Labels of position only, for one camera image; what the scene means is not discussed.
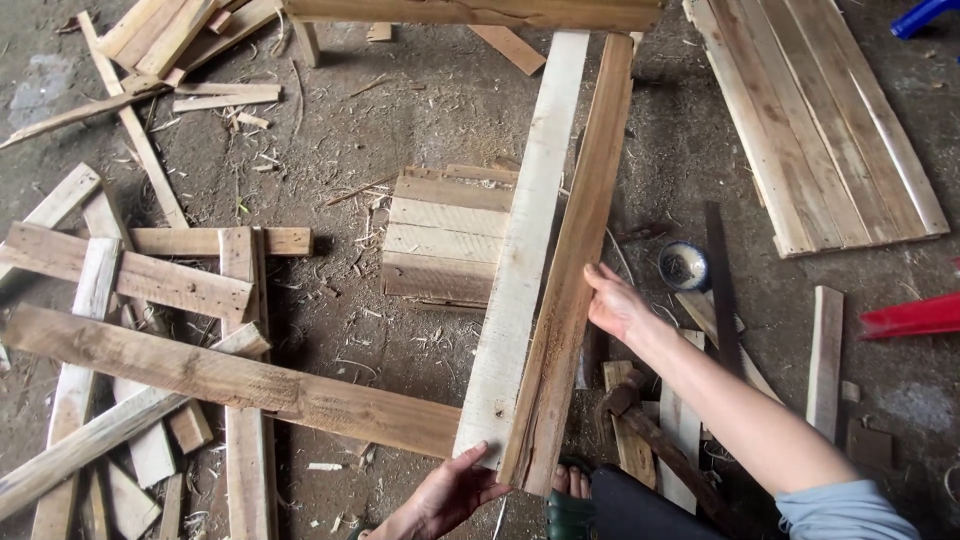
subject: hammer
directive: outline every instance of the hammer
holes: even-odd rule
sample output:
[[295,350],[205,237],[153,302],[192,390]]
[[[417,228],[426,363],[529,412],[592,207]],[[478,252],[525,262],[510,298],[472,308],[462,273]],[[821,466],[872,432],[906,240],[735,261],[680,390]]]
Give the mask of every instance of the hammer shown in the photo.
[[639,388],[643,376],[636,369],[627,374],[626,382],[611,388],[593,410],[600,436],[606,440],[606,413],[619,417],[630,426],[648,445],[650,450],[670,468],[697,499],[704,512],[730,538],[753,538],[753,528],[748,527],[741,517],[720,498],[707,476],[699,468],[690,465],[686,455],[670,440],[663,431],[640,409]]

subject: small bowl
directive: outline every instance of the small bowl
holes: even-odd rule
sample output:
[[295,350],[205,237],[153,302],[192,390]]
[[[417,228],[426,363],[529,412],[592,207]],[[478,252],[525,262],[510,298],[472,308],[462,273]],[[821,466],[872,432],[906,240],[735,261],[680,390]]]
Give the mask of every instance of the small bowl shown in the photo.
[[707,257],[690,242],[667,244],[657,257],[660,277],[674,290],[695,290],[707,281]]

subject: rusty hammer head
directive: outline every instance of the rusty hammer head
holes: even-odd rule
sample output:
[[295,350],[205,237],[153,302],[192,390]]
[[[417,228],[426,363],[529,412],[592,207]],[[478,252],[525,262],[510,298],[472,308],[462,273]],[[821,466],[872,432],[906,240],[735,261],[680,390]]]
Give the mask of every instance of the rusty hammer head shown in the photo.
[[607,413],[609,412],[613,416],[620,416],[628,408],[634,405],[639,406],[640,385],[642,383],[643,376],[636,369],[632,369],[630,373],[626,375],[626,380],[611,388],[610,391],[607,392],[607,395],[597,404],[597,407],[593,410],[593,419],[596,421],[602,441],[607,441]]

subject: hand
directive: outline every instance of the hand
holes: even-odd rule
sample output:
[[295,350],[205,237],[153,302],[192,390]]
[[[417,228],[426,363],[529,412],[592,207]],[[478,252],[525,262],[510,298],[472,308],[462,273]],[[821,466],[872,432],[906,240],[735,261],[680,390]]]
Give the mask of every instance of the hand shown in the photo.
[[595,289],[590,301],[590,322],[601,330],[626,342],[627,332],[644,315],[653,315],[639,293],[624,282],[604,263],[584,266],[584,278]]
[[440,538],[473,515],[480,506],[507,493],[496,483],[496,471],[476,465],[487,452],[487,441],[446,461],[429,475],[413,496],[367,538]]

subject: concrete floor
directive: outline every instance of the concrete floor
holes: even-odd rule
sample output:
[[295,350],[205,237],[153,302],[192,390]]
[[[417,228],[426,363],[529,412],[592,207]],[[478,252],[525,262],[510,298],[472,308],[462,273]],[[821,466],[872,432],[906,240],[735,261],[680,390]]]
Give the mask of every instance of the concrete floor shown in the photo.
[[[129,3],[99,2],[98,29],[103,32],[118,20]],[[960,67],[954,60],[960,55],[960,14],[942,17],[940,31],[902,42],[889,34],[887,25],[907,3],[841,4],[916,145],[950,225],[960,228],[960,185],[955,181],[960,168]],[[9,41],[0,56],[0,103],[7,104],[7,121],[0,133],[77,107],[86,102],[85,96],[106,95],[82,36],[53,32],[84,7],[77,0],[7,6],[7,16],[0,20],[0,41]],[[395,299],[378,292],[378,255],[373,250],[359,254],[363,277],[357,279],[350,266],[358,257],[354,239],[364,235],[365,213],[353,202],[326,208],[322,201],[337,187],[374,180],[401,165],[484,165],[498,155],[522,157],[539,76],[524,76],[466,27],[402,25],[396,29],[395,43],[368,44],[367,25],[333,24],[321,32],[324,65],[319,69],[303,66],[289,35],[288,43],[272,56],[278,31],[278,23],[269,25],[191,77],[282,84],[284,101],[269,112],[258,108],[275,125],[231,140],[224,122],[212,112],[185,114],[179,124],[154,135],[168,168],[176,169],[171,174],[174,190],[197,226],[309,226],[320,237],[315,258],[268,261],[275,285],[269,290],[275,363],[340,380],[357,377],[358,383],[459,406],[482,318],[399,308]],[[520,34],[546,54],[548,32]],[[864,398],[859,405],[841,404],[839,424],[845,425],[848,417],[868,417],[872,428],[892,433],[894,467],[864,467],[863,473],[878,482],[924,536],[955,536],[960,507],[947,497],[942,477],[960,459],[956,443],[960,339],[957,334],[878,342],[853,338],[859,312],[913,300],[914,290],[923,297],[956,290],[957,275],[949,263],[960,255],[956,234],[780,260],[771,241],[770,220],[757,203],[743,147],[701,42],[673,0],[661,25],[643,44],[611,228],[622,231],[647,220],[673,219],[677,225],[668,236],[626,247],[639,288],[650,301],[671,307],[653,257],[672,239],[705,244],[703,203],[722,202],[738,310],[748,328],[745,346],[787,405],[800,412],[805,407],[813,287],[823,284],[845,292],[842,378],[859,384]],[[578,130],[586,121],[601,47],[601,37],[594,36]],[[928,58],[928,51],[935,55]],[[302,82],[302,108],[292,61]],[[348,97],[380,74],[389,78],[386,84]],[[426,90],[411,89],[411,82],[426,85]],[[38,86],[46,91],[37,92]],[[157,101],[155,126],[171,119],[171,101],[170,97]],[[140,108],[141,117],[148,108],[149,104]],[[79,161],[111,181],[131,226],[163,225],[153,195],[144,189],[144,175],[124,162],[129,158],[125,138],[116,119],[103,116],[0,153],[0,229],[25,216]],[[274,151],[284,165],[282,174],[252,172],[253,165],[265,162],[255,157],[258,153],[273,156]],[[572,173],[569,160],[568,167]],[[250,210],[238,218],[237,193]],[[370,199],[365,196],[360,202]],[[607,248],[604,259],[616,262]],[[328,278],[342,295],[307,296],[318,277]],[[65,283],[42,281],[18,291],[15,300],[67,310],[72,290]],[[15,300],[8,300],[8,306]],[[372,317],[363,308],[386,317]],[[671,310],[684,327],[694,328],[679,305]],[[207,319],[189,314],[175,322],[177,336],[195,343],[200,336],[186,323],[203,328]],[[443,329],[448,343],[424,348],[414,340],[432,337],[437,329]],[[611,344],[611,354],[614,359],[629,358],[618,343]],[[337,358],[371,366],[377,376],[334,361]],[[2,473],[40,451],[50,412],[45,400],[58,372],[43,358],[14,353],[12,360],[13,370],[0,380]],[[32,374],[25,381],[28,372]],[[655,396],[651,388],[647,393]],[[596,445],[589,420],[600,395],[589,391],[574,397],[565,450],[595,461],[615,461],[613,448]],[[208,412],[218,426],[217,407]],[[189,504],[191,511],[210,512],[203,526],[208,538],[228,535],[224,485],[208,471],[223,472],[222,454],[210,450],[216,446],[200,451],[192,465],[197,494],[190,496]],[[353,458],[339,450],[313,430],[277,425],[279,492],[289,504],[281,508],[284,537],[346,536],[344,528],[330,532],[341,512],[382,520],[438,462],[380,449],[364,472],[306,470],[309,462],[351,463]],[[122,452],[117,458],[123,459]],[[767,530],[776,530],[779,515],[771,498],[738,466],[711,463],[708,457],[703,464],[718,472],[721,489],[734,505]],[[490,537],[500,505],[483,508],[450,537]],[[0,538],[29,536],[32,515],[30,508],[5,521]],[[509,495],[503,527],[502,538],[542,537],[541,500]]]

